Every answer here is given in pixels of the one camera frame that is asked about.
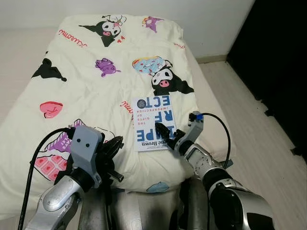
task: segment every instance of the book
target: book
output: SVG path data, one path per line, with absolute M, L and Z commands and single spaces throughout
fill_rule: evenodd
M 138 151 L 168 149 L 154 125 L 164 124 L 170 130 L 170 138 L 174 138 L 176 124 L 170 96 L 135 98 L 132 107 L 135 148 Z

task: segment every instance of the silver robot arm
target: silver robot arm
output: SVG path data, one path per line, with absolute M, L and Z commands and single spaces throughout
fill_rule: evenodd
M 188 132 L 178 129 L 175 139 L 169 138 L 169 130 L 162 123 L 155 126 L 168 146 L 183 156 L 202 180 L 219 230 L 274 230 L 272 209 L 266 200 L 234 180 L 221 163 L 194 143 L 203 122 L 202 114 L 194 111 L 189 116 Z
M 103 141 L 104 134 L 91 127 L 75 128 L 71 144 L 73 170 L 41 195 L 25 230 L 65 230 L 90 188 L 98 188 L 110 176 L 123 180 L 114 171 L 112 161 L 123 146 L 123 137 Z

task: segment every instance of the red cursive text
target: red cursive text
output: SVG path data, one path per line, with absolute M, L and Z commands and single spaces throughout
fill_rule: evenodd
M 181 45 L 179 45 L 178 43 L 174 43 L 174 45 L 175 45 L 175 46 L 178 46 L 179 48 L 182 48 L 182 49 L 185 48 L 185 46 L 181 46 Z
M 128 102 L 123 101 L 123 102 L 121 102 L 121 105 L 120 105 L 120 106 L 125 107 L 125 108 L 128 110 L 128 112 L 129 112 L 130 114 L 133 114 L 133 109 L 130 107 L 130 105 L 129 105 Z
M 72 36 L 71 34 L 68 34 L 68 32 L 66 32 L 65 30 L 59 30 L 58 35 L 62 34 L 65 38 L 71 40 L 74 43 L 77 43 L 78 46 L 87 46 L 86 43 L 83 43 L 82 41 L 80 41 L 79 39 L 75 38 L 74 36 Z

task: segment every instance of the white background wall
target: white background wall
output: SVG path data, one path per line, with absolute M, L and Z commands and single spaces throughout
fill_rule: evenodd
M 57 27 L 83 13 L 163 17 L 184 29 L 195 57 L 227 54 L 254 0 L 0 0 L 0 29 Z

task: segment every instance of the light wooden floor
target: light wooden floor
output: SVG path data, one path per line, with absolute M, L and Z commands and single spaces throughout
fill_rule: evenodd
M 263 113 L 265 105 L 254 99 L 228 63 L 200 67 L 236 143 L 234 165 L 228 172 L 269 202 L 277 230 L 306 230 L 307 166 L 303 158 L 292 155 L 290 139 L 274 117 Z

